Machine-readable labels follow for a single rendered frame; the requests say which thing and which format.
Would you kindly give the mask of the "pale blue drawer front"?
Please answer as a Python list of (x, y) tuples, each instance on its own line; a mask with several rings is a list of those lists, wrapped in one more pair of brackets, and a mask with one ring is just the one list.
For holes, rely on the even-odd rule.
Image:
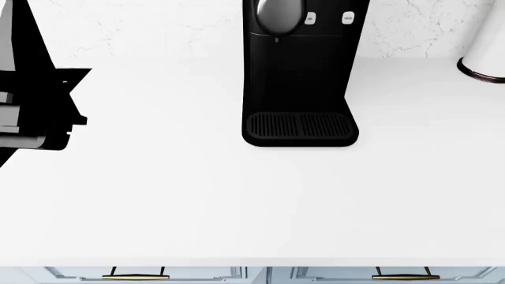
[[(382, 274), (425, 274), (424, 267), (380, 267)], [(266, 284), (505, 284), (505, 267), (429, 267), (440, 280), (373, 280), (376, 267), (267, 267)]]
[[(165, 267), (169, 280), (102, 280), (112, 267), (22, 267), (40, 284), (249, 284), (265, 276), (263, 267)], [(116, 274), (158, 274), (161, 267), (117, 267)]]

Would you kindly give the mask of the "black coffee machine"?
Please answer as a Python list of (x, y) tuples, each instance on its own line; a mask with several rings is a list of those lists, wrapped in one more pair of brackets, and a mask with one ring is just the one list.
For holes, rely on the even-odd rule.
[[(241, 0), (244, 87), (241, 134), (258, 147), (346, 147), (359, 129), (345, 94), (370, 0), (306, 0), (316, 23), (304, 22), (292, 35), (275, 42), (255, 19), (256, 0)], [(352, 24), (342, 14), (353, 11)], [(356, 134), (337, 140), (256, 139), (247, 133), (247, 118), (259, 112), (340, 113), (353, 123)]]

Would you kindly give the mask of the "white canister with dark base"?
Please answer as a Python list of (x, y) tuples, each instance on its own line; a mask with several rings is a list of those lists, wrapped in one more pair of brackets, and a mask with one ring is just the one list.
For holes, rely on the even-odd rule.
[(495, 0), (457, 68), (468, 77), (505, 84), (505, 0)]

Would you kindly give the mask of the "black and grey angular machine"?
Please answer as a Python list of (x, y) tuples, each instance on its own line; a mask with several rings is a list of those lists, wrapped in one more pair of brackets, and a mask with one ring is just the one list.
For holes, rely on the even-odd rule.
[(0, 167), (19, 149), (61, 151), (86, 125), (71, 91), (89, 68), (56, 68), (28, 0), (0, 13)]

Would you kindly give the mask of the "black ribbed drip tray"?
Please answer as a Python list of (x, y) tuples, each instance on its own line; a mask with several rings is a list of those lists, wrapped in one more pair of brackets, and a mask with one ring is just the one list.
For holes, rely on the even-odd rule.
[(259, 112), (247, 118), (246, 129), (256, 139), (269, 140), (337, 140), (356, 134), (340, 113)]

